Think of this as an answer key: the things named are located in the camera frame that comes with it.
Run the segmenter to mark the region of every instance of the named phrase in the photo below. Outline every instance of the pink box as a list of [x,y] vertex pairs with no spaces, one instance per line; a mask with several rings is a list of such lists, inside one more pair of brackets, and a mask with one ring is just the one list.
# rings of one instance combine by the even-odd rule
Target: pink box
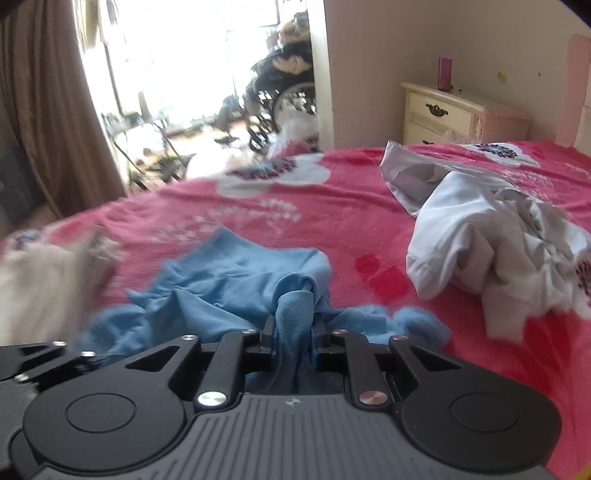
[[437,75],[437,88],[444,92],[452,89],[452,60],[439,57],[439,72]]

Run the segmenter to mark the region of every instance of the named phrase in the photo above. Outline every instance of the drawer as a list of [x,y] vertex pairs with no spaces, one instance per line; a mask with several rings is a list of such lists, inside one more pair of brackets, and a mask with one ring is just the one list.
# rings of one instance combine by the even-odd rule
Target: drawer
[[407,112],[409,118],[419,115],[431,122],[470,137],[472,127],[472,114],[470,112],[418,93],[410,93],[409,96]]
[[404,145],[417,145],[425,143],[450,143],[443,137],[421,127],[414,122],[406,122],[404,125]]

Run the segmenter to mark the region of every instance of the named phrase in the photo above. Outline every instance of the clothes pile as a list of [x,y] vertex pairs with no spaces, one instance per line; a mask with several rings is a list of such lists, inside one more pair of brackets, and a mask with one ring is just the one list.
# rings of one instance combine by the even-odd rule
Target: clothes pile
[[221,228],[184,258],[166,262],[144,292],[129,291],[130,303],[104,310],[80,348],[121,358],[185,334],[218,342],[233,330],[262,330],[272,313],[277,368],[250,375],[247,390],[321,394],[342,391],[343,382],[338,374],[314,372],[315,314],[327,328],[360,332],[373,343],[407,335],[440,349],[449,340],[448,328],[425,310],[404,308],[391,316],[379,306],[332,308],[331,275],[328,257],[314,248],[264,248]]
[[421,299],[449,282],[481,295],[490,338],[520,342],[528,316],[591,319],[579,266],[591,235],[566,213],[484,168],[419,155],[390,142],[380,170],[416,217],[407,274]]
[[8,248],[0,261],[0,345],[76,342],[113,272],[117,243],[101,228],[65,248],[32,240]]

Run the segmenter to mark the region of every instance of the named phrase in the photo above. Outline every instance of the pink headboard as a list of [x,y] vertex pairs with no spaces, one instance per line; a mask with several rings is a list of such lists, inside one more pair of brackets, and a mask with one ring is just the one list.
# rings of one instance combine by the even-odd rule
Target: pink headboard
[[572,147],[577,139],[589,84],[591,40],[573,35],[566,58],[567,88],[556,143]]

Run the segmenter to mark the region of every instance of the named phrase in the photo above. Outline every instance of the pink bedspread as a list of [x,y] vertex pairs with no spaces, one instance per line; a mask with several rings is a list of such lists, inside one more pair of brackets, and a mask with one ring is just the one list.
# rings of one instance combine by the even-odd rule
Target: pink bedspread
[[[541,167],[504,167],[458,145],[413,149],[503,172],[591,229],[591,158],[552,142],[515,145]],[[219,225],[266,247],[316,247],[333,267],[334,306],[379,303],[395,310],[421,305],[451,327],[450,353],[547,394],[563,420],[548,467],[559,478],[569,478],[591,461],[591,323],[548,314],[528,322],[525,342],[517,346],[487,340],[480,300],[455,287],[433,301],[419,301],[405,275],[414,220],[381,179],[383,152],[327,153],[309,168],[309,182],[284,181],[297,170],[289,164],[252,189],[244,186],[251,180],[237,176],[185,181],[62,221],[50,229],[48,240],[62,244],[92,225],[103,225],[120,242],[125,257],[102,305],[125,302],[126,288],[146,287],[163,260],[184,254]],[[232,197],[234,187],[247,197]]]

